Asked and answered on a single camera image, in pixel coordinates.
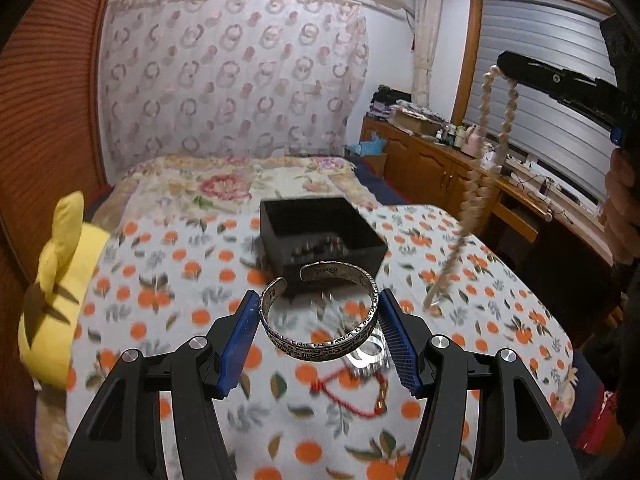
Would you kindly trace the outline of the person's right hand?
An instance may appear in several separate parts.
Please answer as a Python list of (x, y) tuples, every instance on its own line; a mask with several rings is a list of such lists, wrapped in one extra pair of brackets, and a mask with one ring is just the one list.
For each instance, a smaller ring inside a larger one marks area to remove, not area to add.
[(605, 176), (604, 232), (614, 260), (631, 264), (640, 255), (639, 189), (634, 164), (620, 148), (612, 151)]

